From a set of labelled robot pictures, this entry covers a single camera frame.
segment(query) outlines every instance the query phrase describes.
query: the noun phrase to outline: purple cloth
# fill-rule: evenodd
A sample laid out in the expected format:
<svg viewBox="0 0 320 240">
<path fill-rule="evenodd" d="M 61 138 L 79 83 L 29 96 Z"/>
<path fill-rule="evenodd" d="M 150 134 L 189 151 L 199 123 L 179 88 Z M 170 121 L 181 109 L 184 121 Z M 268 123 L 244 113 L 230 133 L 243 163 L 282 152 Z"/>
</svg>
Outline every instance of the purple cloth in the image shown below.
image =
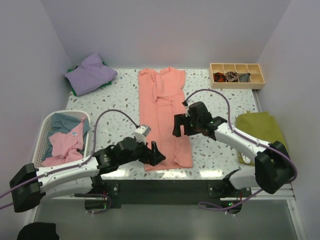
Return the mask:
<svg viewBox="0 0 320 240">
<path fill-rule="evenodd" d="M 88 56 L 75 70 L 64 74 L 77 96 L 87 94 L 110 82 L 118 75 L 117 71 L 105 66 L 98 53 Z"/>
</svg>

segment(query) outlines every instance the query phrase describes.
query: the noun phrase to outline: wooden box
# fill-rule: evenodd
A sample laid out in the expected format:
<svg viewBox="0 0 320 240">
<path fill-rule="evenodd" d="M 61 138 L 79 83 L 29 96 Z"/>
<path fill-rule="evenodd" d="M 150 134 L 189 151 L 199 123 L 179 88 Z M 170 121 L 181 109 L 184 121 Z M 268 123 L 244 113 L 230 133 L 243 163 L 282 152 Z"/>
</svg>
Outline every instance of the wooden box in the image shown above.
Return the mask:
<svg viewBox="0 0 320 240">
<path fill-rule="evenodd" d="M 250 73 L 248 82 L 215 82 L 214 74 L 227 72 L 236 72 L 238 74 Z M 245 64 L 245 63 L 210 63 L 210 83 L 213 89 L 262 89 L 264 87 L 265 80 L 262 75 L 259 64 Z"/>
</svg>

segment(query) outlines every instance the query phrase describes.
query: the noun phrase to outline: white plastic basket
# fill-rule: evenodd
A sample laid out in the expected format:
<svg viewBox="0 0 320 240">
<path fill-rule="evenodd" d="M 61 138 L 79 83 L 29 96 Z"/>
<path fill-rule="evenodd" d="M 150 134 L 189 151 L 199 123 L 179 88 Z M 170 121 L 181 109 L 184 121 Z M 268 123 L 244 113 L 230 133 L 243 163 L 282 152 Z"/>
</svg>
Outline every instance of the white plastic basket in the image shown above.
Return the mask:
<svg viewBox="0 0 320 240">
<path fill-rule="evenodd" d="M 33 154 L 33 159 L 32 162 L 34 164 L 35 168 L 39 168 L 42 165 L 42 158 L 47 150 L 48 147 L 48 132 L 52 130 L 52 116 L 53 114 L 65 114 L 69 115 L 72 117 L 75 117 L 77 119 L 80 119 L 82 117 L 86 117 L 88 119 L 88 122 L 90 124 L 90 116 L 85 112 L 81 110 L 61 110 L 61 111 L 55 111 L 51 114 L 49 114 L 42 123 L 42 127 L 39 133 L 38 141 L 36 142 L 34 154 Z M 83 157 L 86 157 L 88 154 L 88 143 L 89 143 L 89 131 L 87 133 L 87 136 L 85 138 L 85 143 L 84 144 L 84 152 L 83 152 Z"/>
</svg>

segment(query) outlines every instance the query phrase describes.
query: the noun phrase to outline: terrazzo tabletop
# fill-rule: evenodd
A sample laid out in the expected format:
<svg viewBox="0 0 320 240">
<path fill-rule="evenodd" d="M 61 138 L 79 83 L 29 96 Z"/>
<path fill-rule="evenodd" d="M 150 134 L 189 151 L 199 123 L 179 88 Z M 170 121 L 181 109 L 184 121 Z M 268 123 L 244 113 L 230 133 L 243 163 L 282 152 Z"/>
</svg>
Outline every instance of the terrazzo tabletop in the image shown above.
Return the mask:
<svg viewBox="0 0 320 240">
<path fill-rule="evenodd" d="M 93 126 L 101 114 L 107 109 L 118 109 L 127 113 L 137 124 L 139 123 L 138 72 L 140 69 L 117 69 L 118 76 L 111 85 L 85 94 L 70 94 L 67 110 L 82 110 L 90 115 L 89 152 L 93 147 Z M 186 80 L 183 87 L 185 96 L 195 90 L 210 88 L 209 71 L 207 69 L 186 69 Z M 257 112 L 257 106 L 250 89 L 217 89 L 224 94 L 231 107 L 233 124 L 237 116 L 245 111 Z M 199 92 L 191 97 L 194 102 L 202 101 L 213 117 L 227 118 L 227 105 L 224 99 L 213 92 Z M 132 137 L 134 125 L 118 112 L 106 113 L 97 127 L 96 149 L 106 148 L 125 137 Z M 192 146 L 193 168 L 178 168 L 145 172 L 139 161 L 130 162 L 119 167 L 117 171 L 104 174 L 103 179 L 119 180 L 216 180 L 222 179 L 231 171 L 253 168 L 238 163 L 237 151 L 232 147 L 214 141 L 201 134 L 190 136 Z"/>
</svg>

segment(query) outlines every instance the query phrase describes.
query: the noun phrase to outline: pink garment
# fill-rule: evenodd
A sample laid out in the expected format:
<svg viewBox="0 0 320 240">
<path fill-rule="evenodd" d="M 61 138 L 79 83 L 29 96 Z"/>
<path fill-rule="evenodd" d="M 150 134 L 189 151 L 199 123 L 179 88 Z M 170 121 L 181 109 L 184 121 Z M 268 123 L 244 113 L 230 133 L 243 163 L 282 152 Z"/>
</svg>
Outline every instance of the pink garment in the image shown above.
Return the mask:
<svg viewBox="0 0 320 240">
<path fill-rule="evenodd" d="M 172 135 L 174 115 L 185 114 L 182 102 L 185 95 L 182 87 L 185 84 L 185 71 L 168 67 L 160 70 L 143 69 L 139 72 L 139 113 L 140 124 L 146 124 L 151 132 L 146 140 L 151 145 L 155 141 L 159 151 L 166 159 L 156 166 L 144 165 L 146 171 L 192 168 L 193 159 L 188 136 Z"/>
<path fill-rule="evenodd" d="M 83 158 L 83 155 L 77 150 L 84 148 L 84 121 L 85 118 L 83 117 L 79 125 L 67 134 L 57 132 L 49 137 L 52 144 L 52 157 L 47 157 L 42 162 L 44 167 L 58 166 Z"/>
</svg>

